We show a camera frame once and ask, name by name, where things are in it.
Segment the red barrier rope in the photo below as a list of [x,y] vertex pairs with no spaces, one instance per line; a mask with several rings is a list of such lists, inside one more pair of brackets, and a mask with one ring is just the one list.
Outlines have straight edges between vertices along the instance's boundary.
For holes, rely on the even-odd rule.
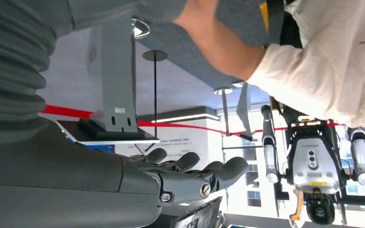
[[[42,111],[41,113],[45,113],[45,114],[55,114],[55,115],[63,115],[63,116],[69,116],[69,117],[77,117],[77,118],[82,118],[82,119],[89,119],[90,118],[90,114],[92,114],[93,112],[89,112],[89,111],[83,111],[83,110],[77,110],[77,109],[72,109],[72,108],[64,108],[64,107],[59,107],[59,106],[53,106],[53,105],[47,105],[46,109],[44,111]],[[338,126],[341,124],[338,123],[331,123],[328,124],[328,126]],[[200,129],[200,130],[206,130],[206,131],[213,131],[213,132],[218,132],[224,135],[227,135],[227,132],[224,131],[220,131],[220,130],[215,130],[212,128],[207,128],[207,127],[200,127],[200,126],[192,126],[192,125],[187,125],[187,124],[180,124],[180,123],[152,123],[150,121],[143,121],[143,120],[138,120],[138,126],[139,127],[180,127],[180,128],[192,128],[192,129]],[[274,128],[274,131],[281,131],[281,130],[286,130],[287,127],[278,127],[278,128]],[[262,132],[262,129],[260,130],[255,130],[253,133],[260,133]],[[231,133],[231,135],[240,135],[243,132],[234,132]]]

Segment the screw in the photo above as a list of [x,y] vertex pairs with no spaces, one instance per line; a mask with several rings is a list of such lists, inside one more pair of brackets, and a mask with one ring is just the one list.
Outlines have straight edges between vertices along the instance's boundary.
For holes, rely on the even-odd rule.
[[163,193],[161,199],[163,202],[170,202],[171,193]]
[[201,186],[201,196],[206,198],[211,193],[211,187],[208,183],[203,183]]

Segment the gray robot arm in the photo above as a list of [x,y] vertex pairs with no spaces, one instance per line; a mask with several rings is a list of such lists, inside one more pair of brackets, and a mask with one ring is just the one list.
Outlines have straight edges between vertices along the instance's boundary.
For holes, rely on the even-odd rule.
[[272,113],[269,105],[261,108],[264,117],[262,145],[264,147],[265,163],[267,167],[267,179],[271,183],[279,181],[279,171],[277,166],[276,138],[273,132]]
[[351,142],[350,151],[355,166],[352,179],[365,185],[365,129],[348,129],[349,141]]
[[0,228],[142,227],[165,203],[202,199],[245,171],[242,159],[186,173],[88,150],[38,117],[39,72],[59,37],[122,15],[170,21],[185,2],[0,0]]

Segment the hand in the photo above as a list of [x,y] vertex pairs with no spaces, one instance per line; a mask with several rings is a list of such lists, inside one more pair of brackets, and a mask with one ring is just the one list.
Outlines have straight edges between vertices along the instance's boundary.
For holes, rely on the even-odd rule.
[[188,29],[210,26],[216,19],[219,0],[187,0],[181,15],[173,23]]

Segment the white shirt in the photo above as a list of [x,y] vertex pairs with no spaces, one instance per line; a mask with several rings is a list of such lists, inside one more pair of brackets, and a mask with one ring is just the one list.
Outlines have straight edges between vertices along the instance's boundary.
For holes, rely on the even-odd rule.
[[270,45],[248,83],[310,116],[365,127],[365,0],[295,6],[304,49]]

